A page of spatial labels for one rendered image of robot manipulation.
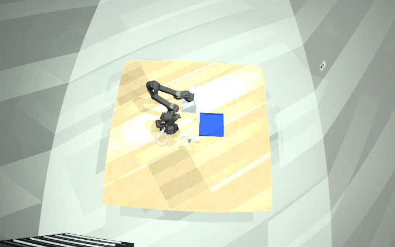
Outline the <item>blue tray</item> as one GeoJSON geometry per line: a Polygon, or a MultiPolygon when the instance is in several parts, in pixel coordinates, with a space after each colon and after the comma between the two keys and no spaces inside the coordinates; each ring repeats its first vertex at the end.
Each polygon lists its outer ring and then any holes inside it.
{"type": "Polygon", "coordinates": [[[200,112],[199,136],[224,137],[224,114],[200,112]]]}

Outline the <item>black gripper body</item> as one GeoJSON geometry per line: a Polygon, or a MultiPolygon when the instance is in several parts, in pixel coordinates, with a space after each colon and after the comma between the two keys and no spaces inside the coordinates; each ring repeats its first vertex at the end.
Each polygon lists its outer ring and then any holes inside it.
{"type": "Polygon", "coordinates": [[[171,126],[171,125],[174,125],[173,128],[176,129],[176,131],[179,130],[178,124],[176,124],[176,123],[171,123],[171,122],[162,123],[161,120],[156,120],[155,123],[156,123],[156,127],[157,127],[157,128],[164,128],[164,127],[168,124],[168,125],[170,125],[170,126],[171,126]]]}

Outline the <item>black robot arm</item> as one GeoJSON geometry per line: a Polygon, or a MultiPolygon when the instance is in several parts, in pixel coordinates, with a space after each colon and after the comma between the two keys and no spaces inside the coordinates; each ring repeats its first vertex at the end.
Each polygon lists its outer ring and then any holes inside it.
{"type": "MultiPolygon", "coordinates": [[[[187,102],[191,102],[194,100],[194,94],[191,93],[189,90],[187,91],[175,91],[171,88],[168,88],[166,86],[160,85],[157,81],[152,80],[152,81],[147,81],[146,83],[147,91],[150,94],[151,98],[155,100],[156,102],[164,105],[167,107],[166,112],[162,112],[160,116],[160,120],[162,122],[171,122],[175,123],[177,119],[181,118],[179,113],[176,113],[179,111],[179,105],[175,103],[171,103],[168,100],[165,100],[161,96],[158,95],[158,91],[167,93],[169,95],[172,95],[173,98],[177,100],[182,100],[185,99],[187,102]],[[154,90],[154,91],[153,91],[154,90]]],[[[174,125],[166,125],[166,134],[174,134],[176,132],[176,129],[173,128],[174,125]]]]}

